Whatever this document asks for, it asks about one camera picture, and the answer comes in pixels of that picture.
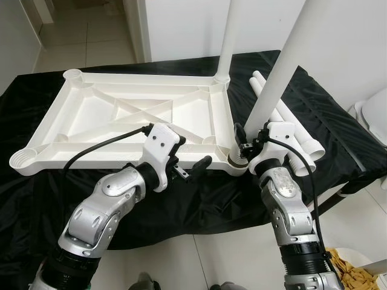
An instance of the black tablecloth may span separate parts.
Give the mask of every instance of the black tablecloth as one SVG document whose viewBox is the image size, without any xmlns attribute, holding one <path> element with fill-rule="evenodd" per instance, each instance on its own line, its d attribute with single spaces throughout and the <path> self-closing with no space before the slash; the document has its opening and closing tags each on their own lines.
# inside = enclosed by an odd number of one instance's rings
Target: black tablecloth
<svg viewBox="0 0 387 290">
<path fill-rule="evenodd" d="M 256 97 L 249 78 L 256 69 L 267 78 L 279 52 L 237 54 L 228 90 L 234 122 L 244 124 Z M 213 76 L 218 57 L 84 68 L 88 73 Z M 58 194 L 60 170 L 21 176 L 9 158 L 28 143 L 64 83 L 63 72 L 18 76 L 0 98 L 0 275 L 17 275 L 46 255 L 56 243 L 63 204 Z M 318 194 L 348 182 L 344 193 L 387 174 L 387 154 L 306 71 L 298 68 L 282 98 L 310 134 L 326 148 L 317 162 Z M 114 170 L 70 170 L 66 195 L 70 215 L 97 180 Z M 304 200 L 312 200 L 307 178 L 296 178 Z M 236 178 L 209 170 L 196 184 L 180 179 L 163 193 L 150 193 L 121 221 L 110 249 L 130 249 L 181 234 L 209 234 L 262 225 L 268 215 L 256 186 L 246 173 Z"/>
</svg>

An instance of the white tile floor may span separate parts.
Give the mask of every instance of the white tile floor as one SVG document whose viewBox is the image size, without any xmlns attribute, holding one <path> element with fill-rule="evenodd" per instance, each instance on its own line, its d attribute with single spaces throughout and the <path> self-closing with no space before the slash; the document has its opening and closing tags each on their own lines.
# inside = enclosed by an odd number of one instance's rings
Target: white tile floor
<svg viewBox="0 0 387 290">
<path fill-rule="evenodd" d="M 103 7 L 60 11 L 39 36 L 44 49 L 35 73 L 135 63 L 125 17 Z"/>
<path fill-rule="evenodd" d="M 352 248 L 373 262 L 387 258 L 387 215 L 382 208 L 387 192 L 379 184 L 376 181 L 321 216 L 326 246 Z M 251 290 L 283 289 L 284 267 L 271 225 L 108 251 L 100 265 L 93 290 L 126 290 L 141 271 L 151 273 L 166 290 L 207 290 L 226 280 Z"/>
</svg>

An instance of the black cable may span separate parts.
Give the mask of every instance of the black cable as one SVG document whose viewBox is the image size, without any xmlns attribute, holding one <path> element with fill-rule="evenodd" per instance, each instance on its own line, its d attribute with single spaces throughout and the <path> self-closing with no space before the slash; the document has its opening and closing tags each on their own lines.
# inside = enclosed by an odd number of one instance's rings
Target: black cable
<svg viewBox="0 0 387 290">
<path fill-rule="evenodd" d="M 62 204 L 63 204 L 63 212 L 62 212 L 63 228 L 66 226 L 66 223 L 67 223 L 67 221 L 66 221 L 67 199 L 66 199 L 66 194 L 65 194 L 66 174 L 67 174 L 68 169 L 71 167 L 71 165 L 73 165 L 73 163 L 75 161 L 77 161 L 80 157 L 86 155 L 87 153 L 95 151 L 95 150 L 97 150 L 97 149 L 99 149 L 99 148 L 101 148 L 103 146 L 109 145 L 111 143 L 114 143 L 114 142 L 117 142 L 119 140 L 128 138 L 130 136 L 133 136 L 133 135 L 141 133 L 141 132 L 144 132 L 148 136 L 150 131 L 152 130 L 152 128 L 153 128 L 153 124 L 150 124 L 148 126 L 143 126 L 143 127 L 139 128 L 137 130 L 134 130 L 132 132 L 125 133 L 123 135 L 120 135 L 120 136 L 108 139 L 108 140 L 106 140 L 104 142 L 101 142 L 99 144 L 96 144 L 94 146 L 91 146 L 90 148 L 87 148 L 87 149 L 79 152 L 77 155 L 75 155 L 69 161 L 67 161 L 67 163 L 63 167 L 63 171 L 62 171 L 61 176 L 60 176 L 60 188 L 59 188 L 59 196 L 62 197 Z"/>
<path fill-rule="evenodd" d="M 293 147 L 289 146 L 288 144 L 283 143 L 283 142 L 278 141 L 278 140 L 271 139 L 271 138 L 269 138 L 268 141 L 269 141 L 269 142 L 272 142 L 272 143 L 274 143 L 274 144 L 280 145 L 280 146 L 282 146 L 282 147 L 285 147 L 286 149 L 292 151 L 295 155 L 297 155 L 297 157 L 302 161 L 302 163 L 304 164 L 305 168 L 307 169 L 307 171 L 308 171 L 308 176 L 309 176 L 309 178 L 310 178 L 311 188 L 312 188 L 313 205 L 314 205 L 314 213 L 315 213 L 314 220 L 315 220 L 315 222 L 316 222 L 317 236 L 319 237 L 319 240 L 320 240 L 321 252 L 322 252 L 322 254 L 325 256 L 324 259 L 325 259 L 325 261 L 327 262 L 328 266 L 331 268 L 332 272 L 335 273 L 335 275 L 336 275 L 336 277 L 337 277 L 337 280 L 340 282 L 340 278 L 339 278 L 339 276 L 337 275 L 337 272 L 336 272 L 336 270 L 334 269 L 334 266 L 332 265 L 329 256 L 327 255 L 327 251 L 326 251 L 325 245 L 324 245 L 324 240 L 323 240 L 323 238 L 322 238 L 322 234 L 321 234 L 321 226 L 320 226 L 320 216 L 319 216 L 319 203 L 318 203 L 318 200 L 317 200 L 317 193 L 316 193 L 316 191 L 315 191 L 315 186 L 314 186 L 314 178 L 313 178 L 313 174 L 312 174 L 313 172 L 312 172 L 312 170 L 310 169 L 309 164 L 307 163 L 307 161 L 305 160 L 305 158 L 304 158 L 304 157 L 303 157 L 296 149 L 294 149 Z"/>
</svg>

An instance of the white plastic tube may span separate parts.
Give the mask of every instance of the white plastic tube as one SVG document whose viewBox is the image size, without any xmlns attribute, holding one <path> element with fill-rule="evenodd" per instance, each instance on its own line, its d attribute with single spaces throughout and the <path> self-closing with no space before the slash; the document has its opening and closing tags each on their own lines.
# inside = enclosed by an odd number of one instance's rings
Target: white plastic tube
<svg viewBox="0 0 387 290">
<path fill-rule="evenodd" d="M 247 141 L 251 141 L 259 129 L 262 129 L 273 112 L 279 99 L 289 84 L 299 59 L 308 48 L 310 39 L 314 38 L 314 26 L 322 19 L 326 7 L 333 0 L 306 0 L 302 10 L 294 24 L 289 37 L 280 53 L 266 85 L 263 87 L 260 98 L 244 126 Z"/>
<path fill-rule="evenodd" d="M 259 71 L 253 72 L 254 79 L 257 80 L 258 85 L 265 86 L 265 78 Z M 325 149 L 322 147 L 320 142 L 313 139 L 308 131 L 303 127 L 300 121 L 293 115 L 291 110 L 285 105 L 282 100 L 278 101 L 277 107 L 274 111 L 277 111 L 284 121 L 292 122 L 296 126 L 294 136 L 296 137 L 298 143 L 303 148 L 303 151 L 310 156 L 313 161 L 316 161 L 324 156 Z"/>
<path fill-rule="evenodd" d="M 236 35 L 239 28 L 239 18 L 241 15 L 240 0 L 231 0 L 229 7 L 229 14 L 227 16 L 226 29 L 224 31 L 222 51 L 219 58 L 218 71 L 213 79 L 217 83 L 230 82 L 230 65 L 232 54 L 234 51 Z"/>
<path fill-rule="evenodd" d="M 258 80 L 255 77 L 252 77 L 249 80 L 249 83 L 252 86 L 255 95 L 257 97 L 259 97 L 259 95 L 262 92 L 261 84 L 258 82 Z M 282 121 L 284 121 L 284 119 L 281 117 L 281 115 L 279 114 L 279 112 L 275 108 L 274 108 L 274 111 L 272 112 L 272 114 L 270 115 L 269 120 L 271 122 L 282 122 Z M 302 155 L 302 157 L 304 157 L 304 159 L 308 163 L 310 169 L 312 170 L 312 172 L 314 172 L 316 170 L 315 163 L 310 158 L 310 156 L 304 152 L 304 150 L 302 149 L 302 147 L 300 146 L 300 144 L 297 142 L 297 140 L 295 138 L 293 138 L 292 147 L 294 149 L 296 149 Z M 287 155 L 289 157 L 290 167 L 291 167 L 291 169 L 293 170 L 293 172 L 294 172 L 294 174 L 296 176 L 306 176 L 306 175 L 308 175 L 307 168 L 305 167 L 303 162 L 300 160 L 300 158 L 297 157 L 296 154 L 294 154 L 292 151 L 289 151 Z"/>
</svg>

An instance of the black cloth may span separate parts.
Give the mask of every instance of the black cloth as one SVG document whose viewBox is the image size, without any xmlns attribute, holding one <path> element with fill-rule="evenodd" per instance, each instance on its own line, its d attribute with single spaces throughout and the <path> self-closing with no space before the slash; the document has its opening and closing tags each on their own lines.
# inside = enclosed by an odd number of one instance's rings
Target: black cloth
<svg viewBox="0 0 387 290">
<path fill-rule="evenodd" d="M 228 89 L 234 122 L 244 125 L 255 103 L 249 85 L 252 72 L 258 69 L 267 78 L 278 54 L 267 51 L 234 55 Z M 218 57 L 204 57 L 82 71 L 213 76 L 217 64 Z M 26 269 L 31 269 L 31 275 L 36 271 L 36 261 L 47 254 L 62 231 L 56 222 L 63 207 L 58 194 L 60 170 L 21 176 L 8 165 L 12 154 L 27 145 L 55 99 L 64 83 L 62 73 L 18 76 L 0 98 L 0 279 L 20 280 Z M 344 182 L 348 182 L 344 193 L 355 193 L 387 174 L 384 148 L 305 70 L 297 69 L 282 99 L 327 151 L 314 173 L 318 194 Z M 91 194 L 102 176 L 114 171 L 70 170 L 65 192 L 68 216 Z M 296 181 L 304 189 L 304 201 L 309 203 L 312 194 L 308 178 Z M 237 178 L 209 170 L 196 184 L 176 178 L 164 192 L 148 194 L 123 218 L 109 248 L 142 247 L 181 234 L 222 233 L 268 221 L 254 176 L 246 173 Z"/>
</svg>

